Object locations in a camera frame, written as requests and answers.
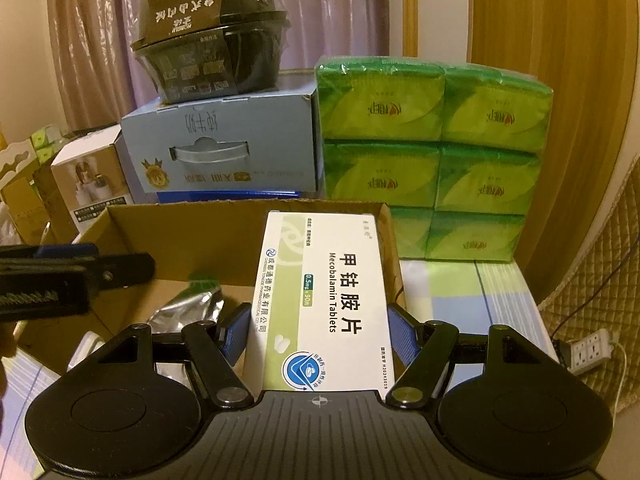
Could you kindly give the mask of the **plaid tablecloth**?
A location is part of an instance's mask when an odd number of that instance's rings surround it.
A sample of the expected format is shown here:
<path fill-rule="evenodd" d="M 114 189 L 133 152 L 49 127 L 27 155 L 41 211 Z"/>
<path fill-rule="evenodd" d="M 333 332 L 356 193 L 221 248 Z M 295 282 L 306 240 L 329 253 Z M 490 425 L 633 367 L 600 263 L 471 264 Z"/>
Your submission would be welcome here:
<path fill-rule="evenodd" d="M 404 291 L 398 302 L 420 321 L 441 320 L 462 333 L 484 334 L 504 324 L 554 355 L 548 330 L 518 266 L 512 263 L 402 260 Z M 183 282 L 160 281 L 101 295 L 87 315 L 21 324 L 18 350 L 4 359 L 11 387 L 26 394 L 66 371 L 85 333 L 108 339 L 132 321 L 146 320 L 155 308 L 184 289 Z"/>

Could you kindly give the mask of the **white power strip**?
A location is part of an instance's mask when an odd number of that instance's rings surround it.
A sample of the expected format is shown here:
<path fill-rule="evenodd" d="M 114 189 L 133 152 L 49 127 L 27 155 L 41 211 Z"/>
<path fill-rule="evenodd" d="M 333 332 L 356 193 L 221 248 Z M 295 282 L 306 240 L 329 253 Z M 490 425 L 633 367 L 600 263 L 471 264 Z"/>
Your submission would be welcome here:
<path fill-rule="evenodd" d="M 599 328 L 589 336 L 568 344 L 567 368 L 575 376 L 580 376 L 608 362 L 612 356 L 610 331 Z"/>

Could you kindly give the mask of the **dark blue flat box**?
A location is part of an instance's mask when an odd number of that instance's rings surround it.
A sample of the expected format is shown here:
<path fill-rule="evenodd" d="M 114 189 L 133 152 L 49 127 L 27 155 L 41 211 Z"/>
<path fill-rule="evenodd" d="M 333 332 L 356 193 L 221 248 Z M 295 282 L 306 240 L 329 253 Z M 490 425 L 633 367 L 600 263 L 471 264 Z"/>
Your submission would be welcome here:
<path fill-rule="evenodd" d="M 157 192 L 160 204 L 213 202 L 214 200 L 295 200 L 302 198 L 301 192 L 294 191 L 182 191 Z"/>

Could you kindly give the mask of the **silver green foil pouch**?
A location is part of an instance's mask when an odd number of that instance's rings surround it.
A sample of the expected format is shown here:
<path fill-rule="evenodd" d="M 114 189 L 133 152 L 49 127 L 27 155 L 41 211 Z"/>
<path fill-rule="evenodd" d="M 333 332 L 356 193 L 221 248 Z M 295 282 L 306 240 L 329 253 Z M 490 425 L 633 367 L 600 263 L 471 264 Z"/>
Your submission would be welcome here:
<path fill-rule="evenodd" d="M 221 287 L 196 284 L 157 309 L 146 321 L 154 334 L 180 333 L 197 322 L 217 322 L 224 307 Z"/>

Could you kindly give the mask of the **green tissue pack bundle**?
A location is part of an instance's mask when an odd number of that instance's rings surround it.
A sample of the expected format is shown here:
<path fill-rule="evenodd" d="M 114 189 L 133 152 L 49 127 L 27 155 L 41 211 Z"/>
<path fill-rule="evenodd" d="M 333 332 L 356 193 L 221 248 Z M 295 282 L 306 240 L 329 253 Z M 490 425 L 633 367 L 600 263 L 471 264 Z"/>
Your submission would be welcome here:
<path fill-rule="evenodd" d="M 322 58 L 324 192 L 392 212 L 404 259 L 508 262 L 541 173 L 553 92 L 484 65 Z"/>

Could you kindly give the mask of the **brown cardboard carton stack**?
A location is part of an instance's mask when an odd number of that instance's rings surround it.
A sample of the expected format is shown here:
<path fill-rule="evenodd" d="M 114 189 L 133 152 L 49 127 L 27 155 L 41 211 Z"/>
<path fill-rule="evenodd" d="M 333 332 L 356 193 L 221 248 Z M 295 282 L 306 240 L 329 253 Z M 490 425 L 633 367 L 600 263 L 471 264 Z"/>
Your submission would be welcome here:
<path fill-rule="evenodd" d="M 55 125 L 21 142 L 6 144 L 1 138 L 1 203 L 26 244 L 39 245 L 50 236 L 66 243 L 77 234 L 52 174 L 53 159 L 64 143 Z"/>

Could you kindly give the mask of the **brown cardboard box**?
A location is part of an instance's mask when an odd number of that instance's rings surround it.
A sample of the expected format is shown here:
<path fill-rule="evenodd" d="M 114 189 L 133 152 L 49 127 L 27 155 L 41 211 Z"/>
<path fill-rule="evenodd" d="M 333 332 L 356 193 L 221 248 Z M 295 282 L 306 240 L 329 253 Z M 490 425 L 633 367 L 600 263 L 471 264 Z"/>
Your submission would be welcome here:
<path fill-rule="evenodd" d="M 155 278 L 106 290 L 86 315 L 24 322 L 18 348 L 64 374 L 85 333 L 109 340 L 145 321 L 192 278 L 213 278 L 237 302 L 251 300 L 269 211 L 372 214 L 380 242 L 387 300 L 406 303 L 390 210 L 380 203 L 336 200 L 217 200 L 216 202 L 114 206 L 81 237 L 105 255 L 147 252 Z"/>

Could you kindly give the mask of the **white humidifier product box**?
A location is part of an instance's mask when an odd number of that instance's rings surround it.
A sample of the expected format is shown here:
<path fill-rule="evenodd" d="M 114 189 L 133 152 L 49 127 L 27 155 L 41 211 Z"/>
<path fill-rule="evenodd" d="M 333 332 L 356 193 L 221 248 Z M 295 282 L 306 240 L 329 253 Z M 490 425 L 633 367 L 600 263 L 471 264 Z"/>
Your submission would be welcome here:
<path fill-rule="evenodd" d="M 121 140 L 120 125 L 90 131 L 53 159 L 52 176 L 79 234 L 107 207 L 134 202 L 117 151 Z"/>

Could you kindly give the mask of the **light blue milk carton box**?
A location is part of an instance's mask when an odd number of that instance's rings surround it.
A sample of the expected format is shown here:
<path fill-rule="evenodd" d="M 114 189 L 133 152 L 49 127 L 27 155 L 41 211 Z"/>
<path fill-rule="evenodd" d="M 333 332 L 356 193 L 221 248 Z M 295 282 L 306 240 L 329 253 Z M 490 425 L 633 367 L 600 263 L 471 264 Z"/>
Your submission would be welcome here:
<path fill-rule="evenodd" d="M 149 102 L 122 118 L 122 135 L 149 193 L 314 194 L 321 179 L 316 93 L 311 70 L 287 70 L 271 90 Z"/>

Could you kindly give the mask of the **black instant noodle bowl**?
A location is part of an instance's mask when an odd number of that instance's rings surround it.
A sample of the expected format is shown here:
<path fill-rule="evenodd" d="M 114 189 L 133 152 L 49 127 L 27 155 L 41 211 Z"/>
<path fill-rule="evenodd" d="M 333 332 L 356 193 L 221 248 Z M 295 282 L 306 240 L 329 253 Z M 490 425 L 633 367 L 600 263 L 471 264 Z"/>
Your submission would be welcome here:
<path fill-rule="evenodd" d="M 277 83 L 290 22 L 277 0 L 141 0 L 134 57 L 165 104 Z"/>

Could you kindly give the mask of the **white mecobalamin tablet box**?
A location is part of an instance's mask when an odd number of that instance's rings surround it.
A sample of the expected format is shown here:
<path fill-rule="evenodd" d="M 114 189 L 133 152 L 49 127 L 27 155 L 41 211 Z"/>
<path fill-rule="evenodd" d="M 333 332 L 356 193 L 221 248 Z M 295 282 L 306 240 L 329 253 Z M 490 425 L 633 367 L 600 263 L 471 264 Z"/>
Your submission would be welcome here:
<path fill-rule="evenodd" d="M 385 394 L 395 381 L 375 218 L 268 214 L 243 380 L 264 391 Z"/>

